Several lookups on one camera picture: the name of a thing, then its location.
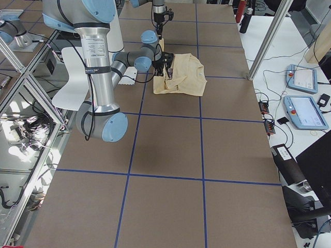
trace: crumpled fabric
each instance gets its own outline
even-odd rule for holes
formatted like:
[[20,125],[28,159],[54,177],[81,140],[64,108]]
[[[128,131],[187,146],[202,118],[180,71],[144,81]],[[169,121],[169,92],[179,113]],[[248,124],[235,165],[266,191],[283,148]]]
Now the crumpled fabric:
[[207,80],[204,66],[192,54],[175,54],[172,63],[172,79],[163,70],[164,77],[154,77],[154,94],[184,93],[192,96],[203,95]]

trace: blue joint cap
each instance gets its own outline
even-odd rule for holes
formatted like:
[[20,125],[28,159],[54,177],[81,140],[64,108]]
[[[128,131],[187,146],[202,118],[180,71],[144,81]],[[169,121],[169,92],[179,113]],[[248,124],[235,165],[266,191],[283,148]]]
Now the blue joint cap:
[[118,53],[113,53],[113,56],[112,56],[112,62],[115,61],[115,57],[116,57],[117,54],[118,54]]
[[119,112],[110,117],[103,127],[102,140],[106,142],[119,141],[128,129],[128,118]]
[[2,17],[4,21],[19,21],[19,17],[14,14],[6,14]]
[[110,23],[116,14],[114,0],[82,0],[85,8],[100,22]]
[[133,8],[138,8],[139,7],[139,1],[138,0],[130,0],[131,5]]
[[146,30],[141,35],[141,42],[143,42],[145,44],[152,44],[156,41],[158,41],[158,38],[157,38],[155,32],[152,30]]
[[70,26],[69,24],[51,18],[44,13],[42,15],[43,15],[43,22],[45,22],[46,26],[69,33],[76,33],[73,26]]
[[151,59],[145,56],[138,57],[134,61],[134,67],[141,72],[148,72],[151,65]]
[[10,43],[14,39],[9,34],[0,31],[0,37],[4,40],[5,43]]

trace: black bottle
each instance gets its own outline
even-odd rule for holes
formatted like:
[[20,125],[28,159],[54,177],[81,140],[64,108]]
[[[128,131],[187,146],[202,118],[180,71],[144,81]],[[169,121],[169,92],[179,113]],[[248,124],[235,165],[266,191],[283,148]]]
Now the black bottle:
[[252,13],[253,13],[253,9],[248,8],[241,23],[241,27],[239,30],[240,33],[242,34],[246,33],[250,19],[252,17]]

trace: white wall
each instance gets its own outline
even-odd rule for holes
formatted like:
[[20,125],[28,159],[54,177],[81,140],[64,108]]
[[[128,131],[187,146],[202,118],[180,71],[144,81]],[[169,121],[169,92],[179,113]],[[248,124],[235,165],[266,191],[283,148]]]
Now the white wall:
[[[331,5],[331,0],[307,0],[306,9],[318,23],[321,23],[329,10],[329,5]],[[327,24],[329,21],[331,21],[331,10],[324,19],[323,24]]]

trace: red bottle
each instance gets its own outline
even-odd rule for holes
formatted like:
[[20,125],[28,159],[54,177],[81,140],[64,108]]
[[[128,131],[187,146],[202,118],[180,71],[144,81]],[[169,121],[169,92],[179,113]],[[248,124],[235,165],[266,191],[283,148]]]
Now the red bottle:
[[245,12],[245,8],[246,8],[246,0],[240,0],[236,14],[236,23],[239,23],[241,21],[242,16]]

